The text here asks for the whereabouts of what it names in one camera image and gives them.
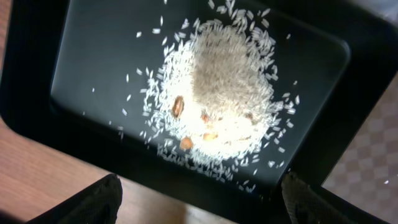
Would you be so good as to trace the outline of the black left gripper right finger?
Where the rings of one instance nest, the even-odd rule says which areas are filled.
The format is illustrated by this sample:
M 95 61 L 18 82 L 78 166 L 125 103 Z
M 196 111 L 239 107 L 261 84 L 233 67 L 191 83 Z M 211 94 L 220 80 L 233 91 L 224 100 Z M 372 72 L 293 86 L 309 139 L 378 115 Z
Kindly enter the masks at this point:
M 293 172 L 282 179 L 281 191 L 292 223 L 384 223 L 334 196 L 329 201 L 325 200 Z

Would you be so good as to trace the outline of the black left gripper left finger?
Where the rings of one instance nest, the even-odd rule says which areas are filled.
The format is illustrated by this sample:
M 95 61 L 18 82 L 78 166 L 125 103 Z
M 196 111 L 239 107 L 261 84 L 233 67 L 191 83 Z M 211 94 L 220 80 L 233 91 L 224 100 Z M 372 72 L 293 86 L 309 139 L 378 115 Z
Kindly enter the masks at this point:
M 108 174 L 27 224 L 115 224 L 122 199 L 121 180 Z

